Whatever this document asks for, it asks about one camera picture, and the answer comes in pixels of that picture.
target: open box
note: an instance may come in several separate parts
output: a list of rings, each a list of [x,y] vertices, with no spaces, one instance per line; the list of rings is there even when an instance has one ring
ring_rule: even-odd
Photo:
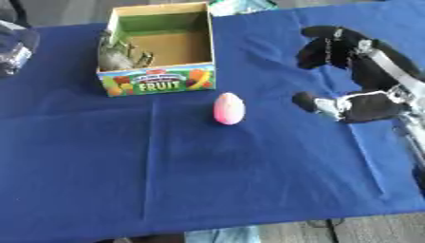
[[[107,27],[111,46],[125,41],[133,53],[153,53],[145,68],[102,71],[109,96],[215,89],[211,16],[207,3],[122,7]]]

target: robotic hand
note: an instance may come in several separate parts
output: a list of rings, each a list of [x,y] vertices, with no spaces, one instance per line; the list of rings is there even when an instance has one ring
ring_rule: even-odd
[[[425,106],[425,84],[419,69],[382,41],[333,26],[304,28],[302,34],[315,39],[298,53],[300,68],[350,68],[352,80],[362,88],[337,99],[297,93],[292,101],[303,110],[324,113],[341,122],[369,122]]]

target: floor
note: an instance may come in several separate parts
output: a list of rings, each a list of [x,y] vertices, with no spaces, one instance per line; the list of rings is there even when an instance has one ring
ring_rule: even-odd
[[[356,0],[277,0],[281,8],[346,4]],[[116,6],[187,2],[187,0],[22,0],[34,26],[106,22]],[[262,243],[330,243],[328,232],[305,222],[260,226]],[[423,243],[425,215],[346,219],[336,228],[341,243]]]

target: table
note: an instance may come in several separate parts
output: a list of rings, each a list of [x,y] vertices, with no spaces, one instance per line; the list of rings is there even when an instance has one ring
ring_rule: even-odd
[[[107,98],[95,75],[104,25],[40,28],[22,72],[0,83],[0,241],[90,242],[425,210],[412,155],[391,121],[344,125],[290,102],[357,87],[305,71],[301,27],[330,24],[388,41],[425,66],[424,3],[287,9],[213,20],[218,89]],[[221,92],[246,119],[212,119]]]

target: pink egg-shaped object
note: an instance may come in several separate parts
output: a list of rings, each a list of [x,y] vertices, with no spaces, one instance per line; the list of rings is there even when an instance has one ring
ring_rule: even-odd
[[[214,117],[226,125],[237,124],[245,117],[244,102],[233,93],[221,94],[214,103]]]

